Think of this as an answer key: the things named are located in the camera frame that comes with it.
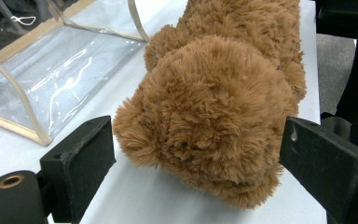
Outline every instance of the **teddy bear ear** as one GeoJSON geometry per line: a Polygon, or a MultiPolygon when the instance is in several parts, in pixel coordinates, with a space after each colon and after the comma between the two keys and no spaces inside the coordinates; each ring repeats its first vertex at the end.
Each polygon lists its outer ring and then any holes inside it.
{"type": "Polygon", "coordinates": [[[145,64],[147,72],[151,72],[168,52],[174,53],[191,41],[190,33],[183,27],[165,25],[157,32],[145,48],[145,64]]]}

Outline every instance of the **black object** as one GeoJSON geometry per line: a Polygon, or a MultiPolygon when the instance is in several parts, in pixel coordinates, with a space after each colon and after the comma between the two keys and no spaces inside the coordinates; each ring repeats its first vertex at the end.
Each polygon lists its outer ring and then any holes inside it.
{"type": "Polygon", "coordinates": [[[316,123],[289,117],[280,160],[324,207],[329,224],[358,224],[358,146],[316,123]]]}
{"type": "Polygon", "coordinates": [[[116,162],[111,118],[89,120],[40,160],[41,171],[0,177],[0,224],[79,223],[116,162]]]}
{"type": "Polygon", "coordinates": [[[316,0],[316,15],[318,34],[357,39],[350,78],[336,116],[358,123],[358,0],[316,0]]]}

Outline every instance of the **black chair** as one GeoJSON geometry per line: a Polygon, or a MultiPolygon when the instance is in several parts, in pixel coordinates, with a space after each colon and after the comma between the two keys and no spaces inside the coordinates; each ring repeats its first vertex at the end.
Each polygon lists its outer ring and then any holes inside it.
{"type": "Polygon", "coordinates": [[[336,116],[358,123],[358,0],[315,0],[318,34],[356,38],[350,78],[337,105],[336,116]]]}

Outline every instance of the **white surface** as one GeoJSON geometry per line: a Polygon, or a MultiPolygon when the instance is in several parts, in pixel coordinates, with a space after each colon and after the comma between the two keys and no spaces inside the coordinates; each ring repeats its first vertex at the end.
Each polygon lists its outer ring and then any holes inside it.
{"type": "MultiPolygon", "coordinates": [[[[145,29],[153,34],[163,24],[176,24],[186,1],[138,1],[145,29]],[[147,9],[158,3],[158,18],[148,18],[147,9]]],[[[302,0],[301,38],[305,51],[308,94],[300,104],[299,116],[319,122],[319,95],[316,70],[314,2],[302,0]]],[[[131,97],[146,71],[144,51],[131,61],[75,117],[49,147],[41,147],[0,128],[0,175],[18,170],[40,170],[39,159],[77,126],[88,119],[111,115],[126,97],[131,97]]],[[[172,175],[154,168],[136,168],[121,152],[115,139],[117,163],[111,168],[82,224],[325,224],[325,211],[287,171],[273,197],[255,210],[237,210],[208,193],[190,189],[172,175]]]]}

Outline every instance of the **fluffy brown fur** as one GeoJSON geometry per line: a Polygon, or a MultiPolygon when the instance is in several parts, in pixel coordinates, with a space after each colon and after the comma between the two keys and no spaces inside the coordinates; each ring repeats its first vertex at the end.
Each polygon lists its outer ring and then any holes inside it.
{"type": "Polygon", "coordinates": [[[298,0],[189,0],[151,39],[148,74],[117,110],[123,151],[231,206],[263,203],[305,95],[298,23],[298,0]]]}

